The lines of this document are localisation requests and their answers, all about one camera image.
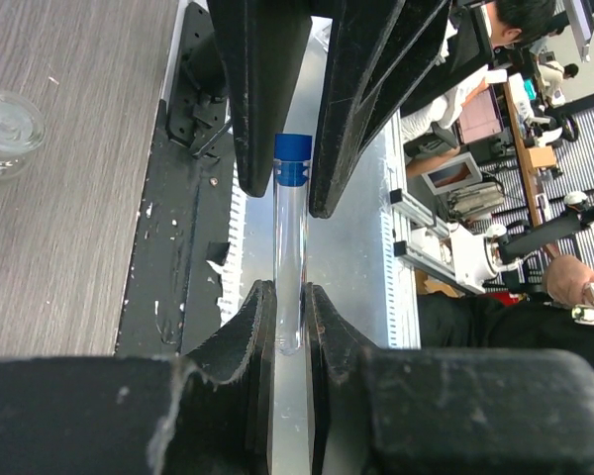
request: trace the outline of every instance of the laboratory equipment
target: laboratory equipment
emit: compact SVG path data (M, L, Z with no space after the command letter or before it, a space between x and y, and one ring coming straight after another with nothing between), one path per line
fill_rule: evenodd
M202 32L195 24L183 31L194 38L212 31L212 22L216 29L239 181L251 196L269 182L272 137L283 130L311 15L334 18L313 168L318 192L310 198L311 214L329 217L359 152L435 64L450 2L209 3L211 21L197 4L186 11L198 25L207 19ZM164 105L159 110L150 161L179 193L154 184L152 175L145 196L160 186L162 201L152 209L147 200L142 212L154 219L174 209L188 234L173 236L171 248L165 244L172 236L162 237L162 252L154 252L145 233L162 230L163 221L146 229L142 220L133 257L145 251L151 259L132 264L147 264L136 267L144 289L157 281L157 262L166 263L162 275L175 276L163 286L175 290L167 295L172 338L157 333L153 306L132 308L134 301L124 321L134 314L148 325L124 335L140 333L141 344L163 345L172 355L185 345L193 350L171 361L0 362L0 473L63 474L74 471L75 461L93 474L269 472L276 292L272 282L255 282L229 323L199 337L197 322L212 320L207 316L216 304L204 286L217 278L214 267L229 248L220 237L231 240L225 220L216 218L228 215L229 208L220 214L225 202L218 190L231 181L217 171L229 157L216 151L220 142L213 152L194 154L220 128L211 127L220 123L217 102L182 83L174 81L169 118ZM191 149L180 146L190 143ZM384 214L390 211L384 203ZM322 287L308 284L305 297L309 380L302 389L314 423L302 455L313 474L441 473L445 466L452 474L593 473L594 376L585 363L565 353L379 349L339 315ZM184 311L180 298L189 304Z
M506 227L497 224L489 227L485 234L474 234L459 223L447 224L401 190L391 193L391 202L397 213L412 220L421 230L427 230L441 242L448 241L452 259L445 262L435 253L423 251L422 242L412 239L396 242L395 254L409 265L467 294L484 293L484 283L501 275L510 292L549 300L541 285L520 283L519 269L533 252L548 243L594 226L594 206L588 205L587 196L582 192L566 195L565 210L559 216L521 235L510 235ZM574 309L574 318L577 322L594 325L594 285L587 290L591 295L589 302Z
M275 136L275 344L286 355L293 354L303 343L302 295L306 285L306 219L312 140L311 136L296 134Z

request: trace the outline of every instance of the desk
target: desk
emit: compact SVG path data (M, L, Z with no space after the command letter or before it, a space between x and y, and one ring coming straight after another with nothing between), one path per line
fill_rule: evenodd
M537 195L545 192L544 186L538 177L529 170L526 158L526 146L524 145L524 141L522 140L522 136L519 131L519 117L513 102L513 94L511 93L511 88L508 84L504 84L503 87L504 95L506 97L506 107L508 109L508 116L510 119L511 132L515 142L515 154L517 156L520 173L522 175L522 182L524 184L524 194L526 195L529 219L533 226L540 226L544 223L545 218L540 212L536 197ZM544 248L544 251L550 258L555 258L560 255L560 251L556 243L548 244Z
M0 197L0 356L111 354L177 0L0 0L47 139Z

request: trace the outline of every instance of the black shirt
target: black shirt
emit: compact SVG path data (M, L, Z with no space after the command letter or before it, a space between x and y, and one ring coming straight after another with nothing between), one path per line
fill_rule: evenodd
M523 302L506 307L489 297L418 297L423 347L562 349L594 368L594 327L577 324L569 310Z
M480 46L475 35L473 17L467 9L451 11L449 19L457 28L457 35L449 38L448 56L445 63L436 65L427 73L425 78L416 86L414 92L400 108L401 116L406 117L423 107L431 104L438 96L446 93L450 88L459 84L478 66L462 76L460 69L480 53Z

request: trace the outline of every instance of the monitor screen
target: monitor screen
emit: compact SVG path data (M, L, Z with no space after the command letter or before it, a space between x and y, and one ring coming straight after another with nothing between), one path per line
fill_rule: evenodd
M524 88L526 89L526 93L528 94L528 98L531 101L537 99L537 91L535 90L535 85L531 79L526 79L524 81Z
M565 13L578 53L583 61L589 61L590 43L594 33L594 15L589 0L563 0Z
M468 180L473 176L468 167L468 163L466 162L460 162L452 166L441 168L438 171L428 173L428 175L436 188L453 185L460 181Z

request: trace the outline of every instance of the computer monitor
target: computer monitor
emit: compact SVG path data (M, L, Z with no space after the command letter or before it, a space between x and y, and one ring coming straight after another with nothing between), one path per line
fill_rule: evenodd
M423 174L434 195L442 195L482 181L482 174L470 152L452 158L440 168Z
M594 15L589 0L563 0L567 20L581 60L590 60L590 43L594 34Z

